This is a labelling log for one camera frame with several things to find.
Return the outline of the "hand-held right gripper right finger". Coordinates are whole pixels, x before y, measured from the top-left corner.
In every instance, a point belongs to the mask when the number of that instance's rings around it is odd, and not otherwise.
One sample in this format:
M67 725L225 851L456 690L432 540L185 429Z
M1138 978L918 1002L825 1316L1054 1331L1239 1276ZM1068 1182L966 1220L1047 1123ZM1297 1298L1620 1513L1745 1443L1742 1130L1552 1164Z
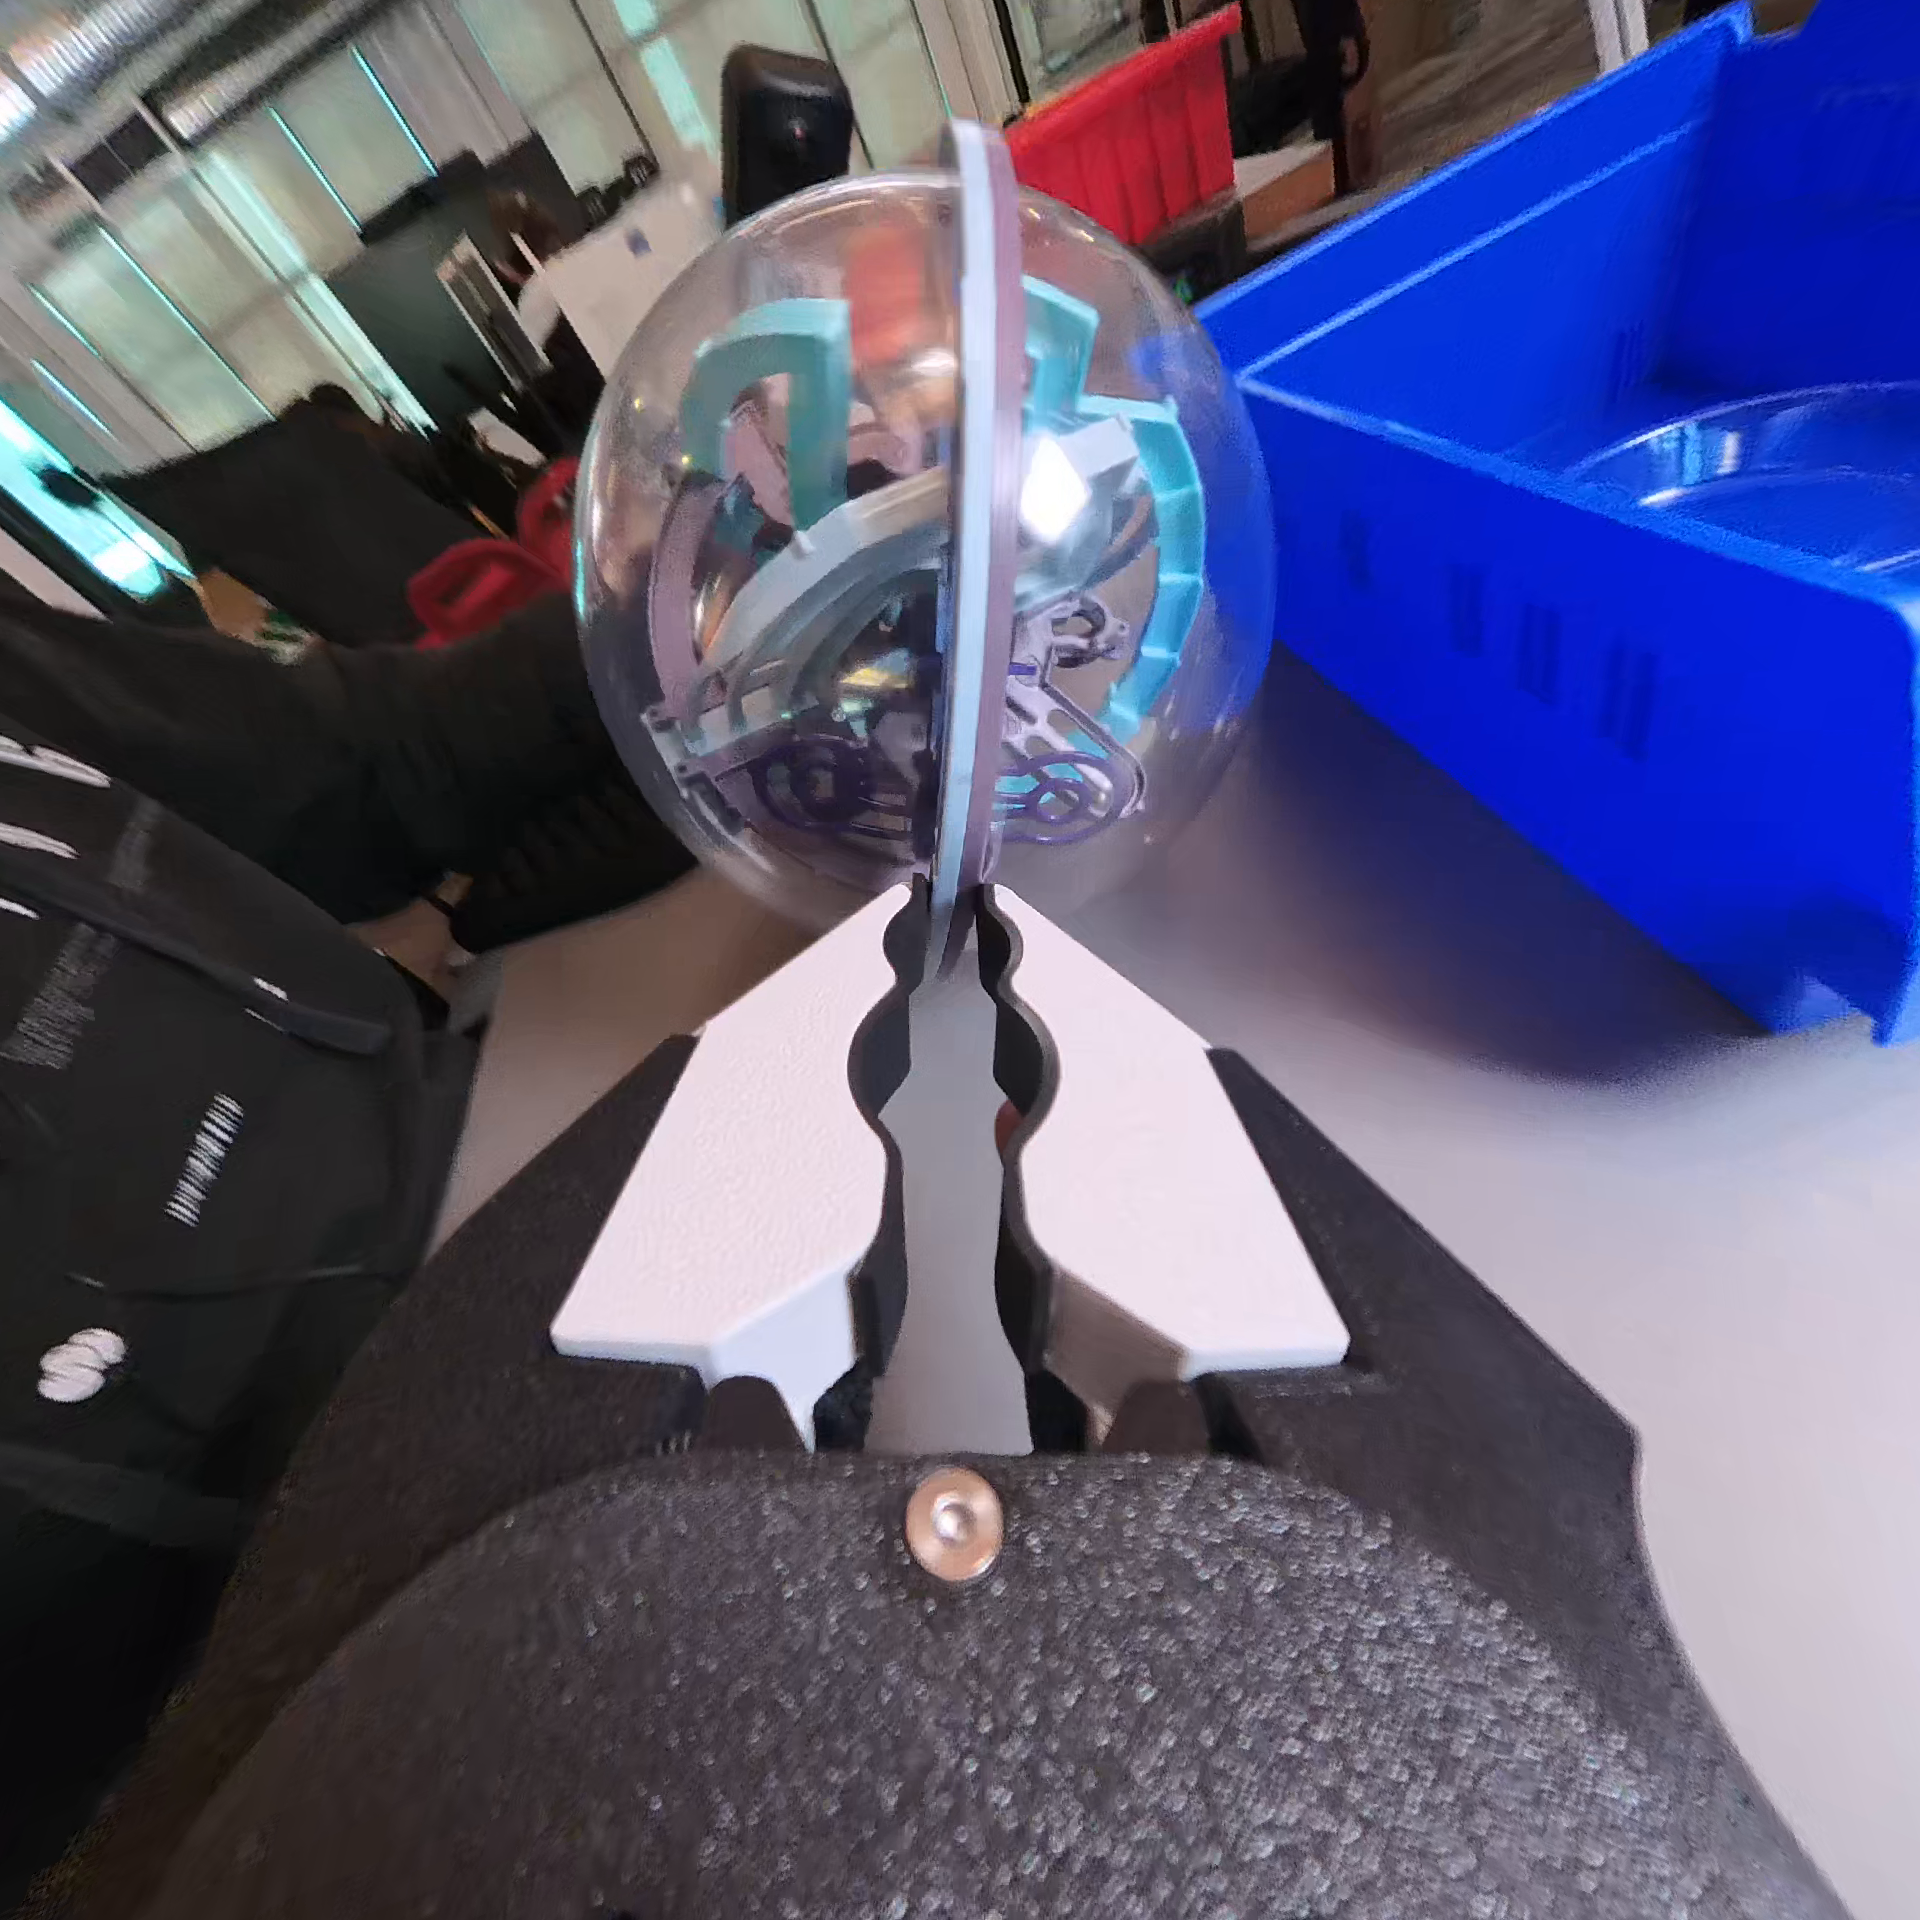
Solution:
M1345 1363L1226 1059L1008 889L977 900L977 961L1002 1100L995 1298L1027 1407Z

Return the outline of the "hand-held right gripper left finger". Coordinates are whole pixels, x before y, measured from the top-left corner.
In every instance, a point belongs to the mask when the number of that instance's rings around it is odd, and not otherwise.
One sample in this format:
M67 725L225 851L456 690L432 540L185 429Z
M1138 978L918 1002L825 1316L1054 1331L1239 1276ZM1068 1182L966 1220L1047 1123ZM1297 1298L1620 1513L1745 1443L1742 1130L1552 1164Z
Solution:
M897 988L898 884L715 1014L550 1334L561 1356L766 1381L816 1411L858 1363L852 1276L888 1155L855 1095L858 1031Z

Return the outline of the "clear plastic maze ball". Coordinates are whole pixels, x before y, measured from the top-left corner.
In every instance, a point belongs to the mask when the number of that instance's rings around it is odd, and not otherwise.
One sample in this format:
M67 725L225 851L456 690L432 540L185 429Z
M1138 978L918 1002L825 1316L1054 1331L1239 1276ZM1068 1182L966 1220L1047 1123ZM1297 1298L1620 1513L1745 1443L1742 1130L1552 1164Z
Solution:
M1272 658L1249 406L1166 282L939 156L723 231L612 359L576 607L641 793L713 874L831 926L922 879L1072 910L1212 802Z

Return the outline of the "blue plastic bin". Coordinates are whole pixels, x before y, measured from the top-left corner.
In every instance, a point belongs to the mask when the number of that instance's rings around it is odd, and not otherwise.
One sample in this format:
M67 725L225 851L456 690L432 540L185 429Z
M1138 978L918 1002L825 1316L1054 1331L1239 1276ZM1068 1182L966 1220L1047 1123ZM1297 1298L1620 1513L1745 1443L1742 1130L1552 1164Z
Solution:
M1918 6L1721 6L1199 308L1280 642L1777 1033L1915 1041L1915 588L1585 452L1918 380Z

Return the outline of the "person's left forearm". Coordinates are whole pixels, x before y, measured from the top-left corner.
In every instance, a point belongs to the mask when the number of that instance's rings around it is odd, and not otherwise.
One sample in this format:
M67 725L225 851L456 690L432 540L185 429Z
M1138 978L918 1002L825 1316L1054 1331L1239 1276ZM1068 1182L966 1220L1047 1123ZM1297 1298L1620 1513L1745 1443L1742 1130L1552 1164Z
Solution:
M446 646L79 615L4 582L4 734L171 810L343 924L462 876L465 946L592 922L692 871L594 706L572 603Z

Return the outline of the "clear plastic ball stand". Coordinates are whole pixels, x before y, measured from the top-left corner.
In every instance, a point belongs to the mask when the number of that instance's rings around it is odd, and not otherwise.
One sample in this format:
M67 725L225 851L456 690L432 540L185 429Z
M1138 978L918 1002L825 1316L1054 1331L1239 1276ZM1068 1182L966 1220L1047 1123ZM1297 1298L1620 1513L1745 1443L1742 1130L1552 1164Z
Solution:
M1569 478L1651 511L1915 588L1915 380L1716 403L1585 452Z

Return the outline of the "red plastic bin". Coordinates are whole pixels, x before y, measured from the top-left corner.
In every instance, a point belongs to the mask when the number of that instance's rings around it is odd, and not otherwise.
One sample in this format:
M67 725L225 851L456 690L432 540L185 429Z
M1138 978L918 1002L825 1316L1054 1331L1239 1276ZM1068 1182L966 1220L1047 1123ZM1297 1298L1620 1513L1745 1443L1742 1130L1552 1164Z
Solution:
M1019 182L1074 209L1128 246L1231 197L1226 43L1241 6L1218 6L1004 131Z

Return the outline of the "black backpack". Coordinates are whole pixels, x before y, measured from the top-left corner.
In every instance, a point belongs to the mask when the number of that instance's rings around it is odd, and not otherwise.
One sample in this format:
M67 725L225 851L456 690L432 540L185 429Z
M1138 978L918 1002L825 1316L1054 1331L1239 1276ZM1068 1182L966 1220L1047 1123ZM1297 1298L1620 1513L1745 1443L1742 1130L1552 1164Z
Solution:
M425 1249L468 1046L251 859L4 722L4 1847L105 1787Z

